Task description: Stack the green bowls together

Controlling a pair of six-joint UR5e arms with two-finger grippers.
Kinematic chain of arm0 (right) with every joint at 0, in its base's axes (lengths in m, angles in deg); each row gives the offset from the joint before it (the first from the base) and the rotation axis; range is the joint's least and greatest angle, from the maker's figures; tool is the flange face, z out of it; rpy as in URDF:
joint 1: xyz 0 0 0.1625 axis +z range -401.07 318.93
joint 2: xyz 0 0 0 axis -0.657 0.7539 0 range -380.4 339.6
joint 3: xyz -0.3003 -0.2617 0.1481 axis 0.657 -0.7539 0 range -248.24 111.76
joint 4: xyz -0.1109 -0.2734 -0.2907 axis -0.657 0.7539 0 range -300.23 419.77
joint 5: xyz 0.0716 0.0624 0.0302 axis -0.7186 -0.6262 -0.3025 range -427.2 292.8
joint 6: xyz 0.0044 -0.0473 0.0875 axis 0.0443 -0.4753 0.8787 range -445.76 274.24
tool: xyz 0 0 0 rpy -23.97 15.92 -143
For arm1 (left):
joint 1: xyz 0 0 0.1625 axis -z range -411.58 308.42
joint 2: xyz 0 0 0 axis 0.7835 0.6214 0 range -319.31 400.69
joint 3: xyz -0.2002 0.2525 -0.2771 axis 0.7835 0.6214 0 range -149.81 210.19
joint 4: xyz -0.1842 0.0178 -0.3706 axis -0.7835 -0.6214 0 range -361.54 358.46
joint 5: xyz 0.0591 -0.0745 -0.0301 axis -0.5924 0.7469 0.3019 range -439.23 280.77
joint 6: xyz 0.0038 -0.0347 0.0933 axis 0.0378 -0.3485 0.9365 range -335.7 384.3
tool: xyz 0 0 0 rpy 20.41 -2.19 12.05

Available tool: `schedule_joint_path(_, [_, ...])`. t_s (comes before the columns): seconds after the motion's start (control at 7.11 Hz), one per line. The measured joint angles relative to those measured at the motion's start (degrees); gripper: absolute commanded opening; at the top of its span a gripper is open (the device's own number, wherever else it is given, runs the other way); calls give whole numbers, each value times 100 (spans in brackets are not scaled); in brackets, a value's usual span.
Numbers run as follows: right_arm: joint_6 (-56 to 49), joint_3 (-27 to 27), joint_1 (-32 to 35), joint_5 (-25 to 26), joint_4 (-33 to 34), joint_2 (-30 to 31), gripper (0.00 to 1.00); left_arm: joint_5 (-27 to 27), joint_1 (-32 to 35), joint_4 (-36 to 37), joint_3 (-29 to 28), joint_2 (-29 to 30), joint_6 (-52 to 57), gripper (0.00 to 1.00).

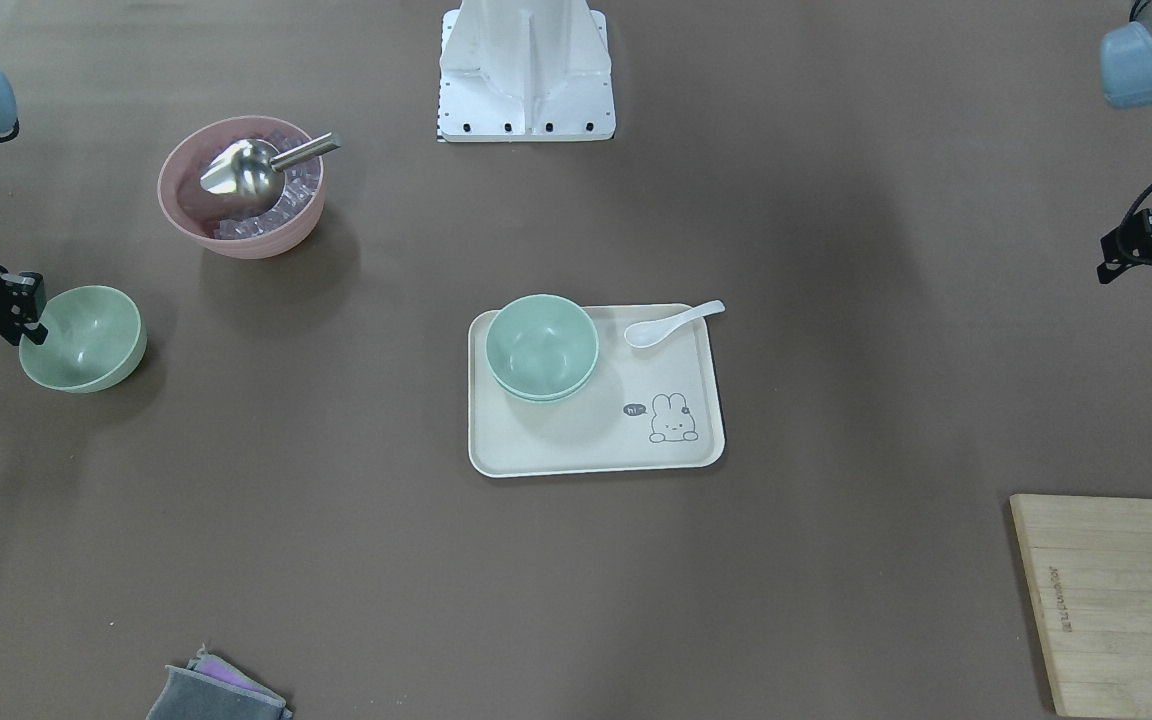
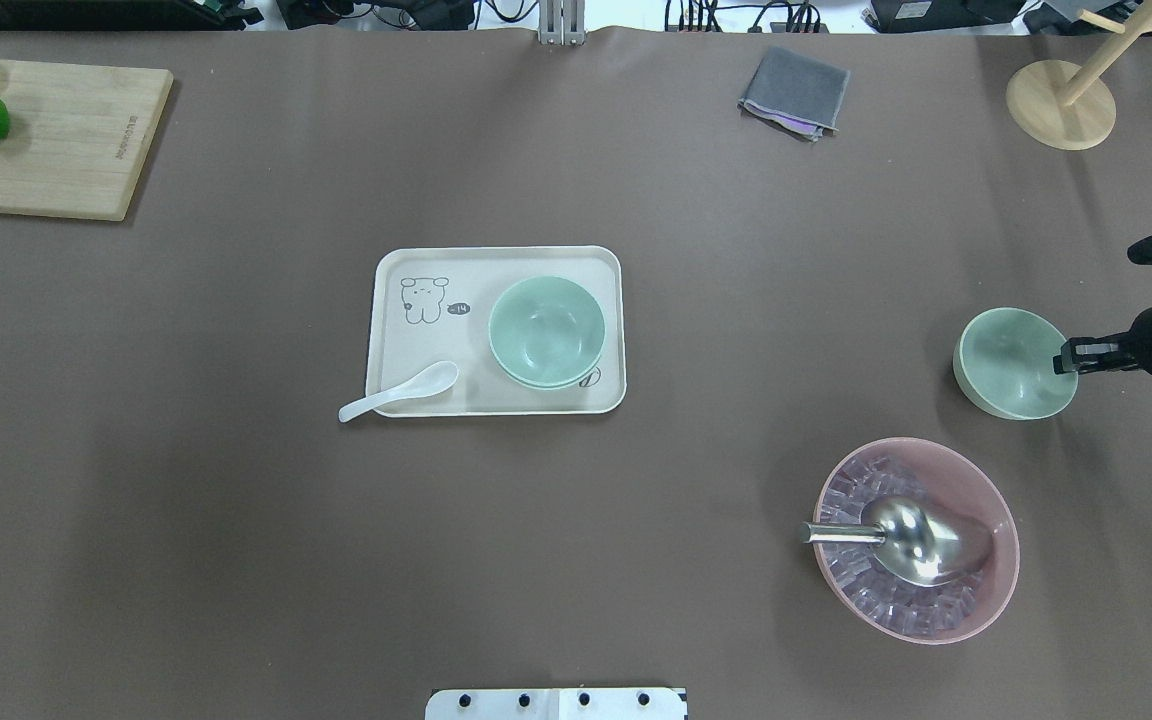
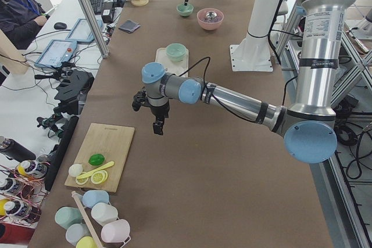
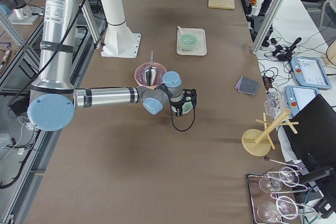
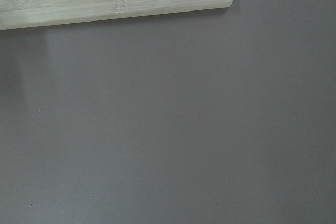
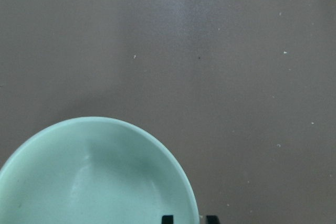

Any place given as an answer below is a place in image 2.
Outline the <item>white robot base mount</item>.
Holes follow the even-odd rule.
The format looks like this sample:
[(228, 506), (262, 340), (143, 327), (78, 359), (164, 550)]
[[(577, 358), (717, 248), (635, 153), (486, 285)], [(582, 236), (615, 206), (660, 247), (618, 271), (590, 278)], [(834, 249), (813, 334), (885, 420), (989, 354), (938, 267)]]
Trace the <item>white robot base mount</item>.
[(442, 689), (425, 719), (687, 719), (685, 689), (563, 687)]

